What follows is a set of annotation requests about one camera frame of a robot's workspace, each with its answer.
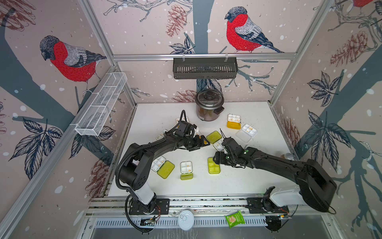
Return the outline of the large green pillbox front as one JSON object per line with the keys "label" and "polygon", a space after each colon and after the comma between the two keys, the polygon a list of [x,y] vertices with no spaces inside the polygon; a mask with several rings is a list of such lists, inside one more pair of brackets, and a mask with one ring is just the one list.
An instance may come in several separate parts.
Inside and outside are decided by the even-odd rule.
{"label": "large green pillbox front", "polygon": [[208,172],[209,174],[220,174],[220,165],[216,164],[212,157],[208,158]]}

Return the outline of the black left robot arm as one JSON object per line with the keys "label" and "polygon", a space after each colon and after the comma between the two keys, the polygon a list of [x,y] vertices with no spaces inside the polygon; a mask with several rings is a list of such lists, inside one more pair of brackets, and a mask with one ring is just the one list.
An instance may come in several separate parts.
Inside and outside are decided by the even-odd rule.
{"label": "black left robot arm", "polygon": [[156,194],[147,183],[154,159],[177,149],[195,151],[209,145],[210,142],[203,135],[179,136],[169,132],[155,142],[143,145],[133,143],[115,170],[116,186],[147,206],[156,198]]}

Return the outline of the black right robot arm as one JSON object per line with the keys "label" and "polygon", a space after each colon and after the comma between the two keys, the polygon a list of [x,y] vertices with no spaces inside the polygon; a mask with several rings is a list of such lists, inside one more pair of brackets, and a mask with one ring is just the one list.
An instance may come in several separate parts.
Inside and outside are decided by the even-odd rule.
{"label": "black right robot arm", "polygon": [[312,209],[330,213],[331,202],[337,185],[316,161],[294,161],[264,153],[256,148],[244,149],[233,138],[222,143],[226,152],[217,151],[213,157],[216,164],[234,168],[256,168],[284,177],[300,188],[304,202]]}

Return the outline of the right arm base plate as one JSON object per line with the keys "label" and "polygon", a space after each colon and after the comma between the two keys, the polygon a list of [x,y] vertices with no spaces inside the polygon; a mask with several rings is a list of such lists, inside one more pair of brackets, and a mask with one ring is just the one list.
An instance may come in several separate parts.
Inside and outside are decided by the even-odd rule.
{"label": "right arm base plate", "polygon": [[288,206],[277,206],[271,199],[270,194],[275,189],[272,186],[267,189],[264,195],[260,197],[247,198],[247,205],[245,208],[249,209],[251,214],[263,214],[263,213],[279,213],[289,214]]}

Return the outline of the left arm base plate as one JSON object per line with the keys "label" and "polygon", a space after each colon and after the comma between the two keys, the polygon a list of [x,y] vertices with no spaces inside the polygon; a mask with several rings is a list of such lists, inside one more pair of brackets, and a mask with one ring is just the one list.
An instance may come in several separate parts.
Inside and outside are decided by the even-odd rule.
{"label": "left arm base plate", "polygon": [[168,215],[170,209],[170,199],[153,199],[148,205],[144,205],[138,200],[132,199],[127,204],[129,215]]}

